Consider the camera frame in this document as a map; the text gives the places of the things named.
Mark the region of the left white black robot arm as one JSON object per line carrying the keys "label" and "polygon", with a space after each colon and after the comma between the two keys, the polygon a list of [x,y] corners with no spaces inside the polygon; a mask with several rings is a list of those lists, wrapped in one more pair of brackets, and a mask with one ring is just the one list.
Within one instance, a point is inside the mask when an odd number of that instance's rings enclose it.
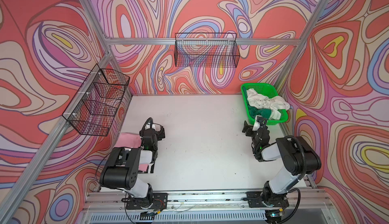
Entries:
{"label": "left white black robot arm", "polygon": [[153,166],[158,157],[158,142],[165,138],[164,127],[148,118],[139,134],[124,132],[111,150],[99,177],[102,187],[120,190],[128,195],[124,202],[141,209],[154,204],[151,184],[138,174],[143,167]]}

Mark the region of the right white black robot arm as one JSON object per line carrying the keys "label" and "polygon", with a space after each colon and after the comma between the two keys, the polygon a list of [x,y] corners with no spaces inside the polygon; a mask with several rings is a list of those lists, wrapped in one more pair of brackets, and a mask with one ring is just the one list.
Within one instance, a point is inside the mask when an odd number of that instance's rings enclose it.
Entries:
{"label": "right white black robot arm", "polygon": [[242,133],[251,138],[252,153],[258,162],[281,159],[283,167],[264,184],[262,191],[247,192],[243,200],[248,202],[250,208],[287,208],[287,194],[307,174],[319,170],[322,163],[318,154],[302,137],[286,136],[270,144],[266,123],[267,120],[254,125],[244,122]]}

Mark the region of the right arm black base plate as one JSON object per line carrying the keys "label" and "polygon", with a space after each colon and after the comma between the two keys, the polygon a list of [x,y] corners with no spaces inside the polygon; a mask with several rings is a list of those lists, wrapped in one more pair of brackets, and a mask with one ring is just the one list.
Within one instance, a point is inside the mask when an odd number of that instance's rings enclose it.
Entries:
{"label": "right arm black base plate", "polygon": [[262,192],[247,192],[242,200],[247,201],[250,208],[287,208],[287,194],[272,194]]}

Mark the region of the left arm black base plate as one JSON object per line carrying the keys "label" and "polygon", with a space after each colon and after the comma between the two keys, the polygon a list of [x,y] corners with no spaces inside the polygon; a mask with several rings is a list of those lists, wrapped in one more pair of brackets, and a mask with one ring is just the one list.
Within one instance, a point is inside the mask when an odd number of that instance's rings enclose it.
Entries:
{"label": "left arm black base plate", "polygon": [[146,198],[128,197],[125,201],[126,210],[153,210],[162,211],[166,209],[168,193],[153,193]]}

